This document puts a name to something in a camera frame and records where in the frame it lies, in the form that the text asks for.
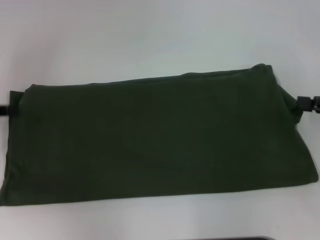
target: white table surface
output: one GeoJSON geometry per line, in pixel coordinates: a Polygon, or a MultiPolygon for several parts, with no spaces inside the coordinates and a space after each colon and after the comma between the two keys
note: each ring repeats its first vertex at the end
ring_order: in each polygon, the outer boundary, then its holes
{"type": "MultiPolygon", "coordinates": [[[[105,83],[273,66],[320,95],[316,0],[0,0],[0,103],[31,84],[105,83]]],[[[298,130],[320,166],[320,115],[298,130]]],[[[0,118],[0,181],[8,118],[0,118]]],[[[320,239],[320,182],[238,193],[0,207],[1,240],[320,239]]]]}

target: white background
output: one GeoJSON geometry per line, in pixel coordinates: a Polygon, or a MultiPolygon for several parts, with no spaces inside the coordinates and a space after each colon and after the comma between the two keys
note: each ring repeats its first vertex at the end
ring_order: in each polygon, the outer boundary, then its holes
{"type": "MultiPolygon", "coordinates": [[[[0,0],[0,103],[74,85],[273,66],[320,95],[317,0],[0,0]]],[[[320,166],[320,115],[298,125],[320,166]]],[[[0,119],[0,175],[8,119],[0,119]]],[[[0,207],[1,240],[320,239],[320,182],[238,193],[0,207]]]]}

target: dark green cloth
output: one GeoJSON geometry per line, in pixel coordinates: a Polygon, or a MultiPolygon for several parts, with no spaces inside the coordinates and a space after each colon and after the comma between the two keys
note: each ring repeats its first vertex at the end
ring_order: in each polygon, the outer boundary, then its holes
{"type": "Polygon", "coordinates": [[[271,66],[11,92],[3,206],[318,180],[271,66]]]}

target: folded fabric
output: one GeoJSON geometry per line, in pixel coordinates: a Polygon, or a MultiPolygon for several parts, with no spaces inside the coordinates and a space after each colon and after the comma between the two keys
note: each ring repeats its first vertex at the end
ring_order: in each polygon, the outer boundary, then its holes
{"type": "Polygon", "coordinates": [[[10,93],[2,206],[318,181],[271,66],[10,93]]]}

